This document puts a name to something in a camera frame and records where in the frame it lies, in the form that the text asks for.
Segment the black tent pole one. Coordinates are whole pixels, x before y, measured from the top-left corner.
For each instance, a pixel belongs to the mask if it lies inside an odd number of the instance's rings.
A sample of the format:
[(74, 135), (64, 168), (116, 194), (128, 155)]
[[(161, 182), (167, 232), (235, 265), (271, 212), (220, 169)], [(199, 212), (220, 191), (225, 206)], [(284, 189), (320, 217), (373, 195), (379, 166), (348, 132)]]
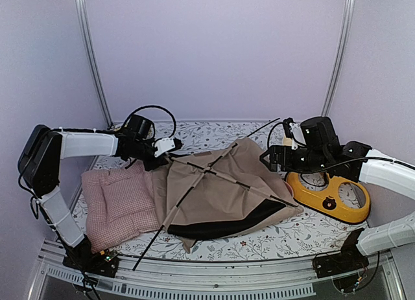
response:
[[(215, 157), (215, 160), (209, 161), (209, 163), (205, 164), (203, 167), (213, 167), (223, 158), (226, 157), (236, 146), (238, 143), (234, 141), (227, 149), (223, 150), (221, 154), (217, 154)], [(174, 203), (174, 205), (167, 211), (166, 217), (163, 220), (160, 228), (157, 230), (156, 234), (152, 237), (151, 241), (147, 245), (147, 247), (144, 249), (136, 263), (134, 264), (132, 270), (136, 271), (137, 267), (139, 266), (140, 262), (143, 260), (143, 257), (147, 254), (147, 251), (150, 249), (151, 245), (154, 243), (155, 239), (157, 239), (158, 235), (161, 233), (162, 230), (168, 231), (169, 226), (171, 225), (172, 221), (174, 220), (174, 217), (177, 215), (177, 212), (180, 209), (181, 204), (185, 201), (185, 199), (188, 197), (188, 195), (191, 195), (192, 193), (196, 193), (196, 196), (198, 197), (196, 201), (192, 201), (191, 203), (196, 206), (196, 213), (201, 213), (202, 209), (207, 209), (207, 207), (202, 208), (202, 205), (206, 205), (208, 200), (212, 199), (219, 202), (219, 196), (224, 196), (224, 193), (219, 191), (218, 187), (212, 186), (210, 182), (208, 182), (207, 185), (207, 191), (202, 192), (201, 189), (197, 189), (197, 185), (202, 182), (202, 180), (205, 178), (207, 174), (203, 174), (200, 170), (199, 174), (195, 179), (192, 181), (188, 189), (182, 194), (180, 198), (177, 199), (177, 201)]]

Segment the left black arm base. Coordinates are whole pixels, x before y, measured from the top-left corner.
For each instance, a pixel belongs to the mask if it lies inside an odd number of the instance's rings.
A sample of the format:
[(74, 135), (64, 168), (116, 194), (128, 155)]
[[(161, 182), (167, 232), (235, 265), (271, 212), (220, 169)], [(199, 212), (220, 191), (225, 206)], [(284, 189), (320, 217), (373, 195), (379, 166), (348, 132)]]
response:
[(70, 246), (64, 240), (60, 239), (64, 249), (65, 257), (63, 265), (81, 272), (84, 276), (84, 282), (93, 284), (95, 288), (97, 280), (93, 280), (88, 273), (101, 275), (104, 277), (114, 278), (119, 267), (119, 258), (106, 262), (99, 252), (92, 252), (91, 242), (87, 236), (80, 241), (75, 247)]

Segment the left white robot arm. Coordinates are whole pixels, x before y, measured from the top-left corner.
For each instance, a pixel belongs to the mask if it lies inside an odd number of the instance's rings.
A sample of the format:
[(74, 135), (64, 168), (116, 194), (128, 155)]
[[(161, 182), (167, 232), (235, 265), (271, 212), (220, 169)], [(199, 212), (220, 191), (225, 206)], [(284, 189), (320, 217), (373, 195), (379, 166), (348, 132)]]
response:
[(175, 149), (172, 135), (156, 138), (154, 123), (130, 115), (117, 130), (48, 128), (37, 125), (18, 160), (18, 185), (38, 204), (34, 215), (42, 214), (60, 240), (74, 248), (72, 261), (82, 270), (97, 263), (94, 252), (81, 246), (85, 235), (71, 216), (60, 190), (60, 162), (72, 157), (114, 156), (141, 160), (147, 169), (156, 168), (163, 156)]

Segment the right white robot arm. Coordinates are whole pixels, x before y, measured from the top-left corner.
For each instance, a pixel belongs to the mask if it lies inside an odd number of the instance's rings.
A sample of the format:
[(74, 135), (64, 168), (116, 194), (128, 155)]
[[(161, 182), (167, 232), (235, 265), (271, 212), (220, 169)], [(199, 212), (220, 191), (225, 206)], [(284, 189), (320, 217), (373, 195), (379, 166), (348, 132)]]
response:
[[(364, 184), (414, 198), (414, 165), (358, 141), (342, 145), (329, 117), (317, 116), (301, 123), (288, 118), (280, 125), (286, 143), (267, 144), (259, 159), (270, 171), (286, 173), (299, 204), (356, 225), (370, 214), (370, 196)], [(339, 188), (343, 184), (362, 191), (364, 204), (360, 209), (351, 208), (340, 199)]]

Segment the beige fabric pet tent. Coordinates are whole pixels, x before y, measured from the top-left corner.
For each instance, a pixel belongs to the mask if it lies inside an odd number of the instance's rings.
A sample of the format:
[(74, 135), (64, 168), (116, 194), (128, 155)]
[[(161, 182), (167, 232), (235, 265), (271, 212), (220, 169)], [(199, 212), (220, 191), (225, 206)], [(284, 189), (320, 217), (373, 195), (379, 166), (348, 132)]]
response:
[[(286, 206), (275, 200), (269, 200), (244, 187), (229, 183), (207, 174), (197, 185), (202, 192), (207, 191), (208, 182), (218, 187), (224, 196), (219, 202), (210, 199), (202, 205), (201, 213), (196, 213), (196, 193), (188, 195), (181, 204), (167, 233), (178, 237), (186, 252), (198, 241), (245, 235), (278, 224), (286, 219), (303, 213), (303, 207), (294, 201), (287, 190), (284, 180), (276, 172), (271, 172), (259, 160), (263, 153), (261, 147), (250, 138), (236, 140), (238, 145), (223, 157), (213, 169), (232, 176), (238, 181), (275, 195), (285, 201), (299, 205), (297, 208)], [(215, 160), (223, 150), (213, 150), (186, 156), (173, 155), (184, 161), (204, 166)], [(159, 223), (166, 217), (167, 211), (188, 189), (199, 171), (168, 159), (168, 164), (151, 172), (156, 216)]]

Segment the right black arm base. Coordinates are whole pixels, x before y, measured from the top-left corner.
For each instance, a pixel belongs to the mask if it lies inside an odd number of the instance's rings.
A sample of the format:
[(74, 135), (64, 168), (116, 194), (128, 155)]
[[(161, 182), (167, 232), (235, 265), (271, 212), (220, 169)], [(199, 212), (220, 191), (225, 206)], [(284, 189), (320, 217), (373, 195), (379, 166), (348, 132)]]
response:
[(369, 266), (368, 257), (365, 257), (357, 249), (358, 237), (363, 231), (363, 228), (352, 231), (345, 239), (339, 252), (333, 254), (320, 253), (312, 261), (313, 269), (318, 278), (363, 270), (362, 274), (356, 274), (349, 279), (344, 277), (335, 283), (335, 287), (343, 293), (357, 291)]

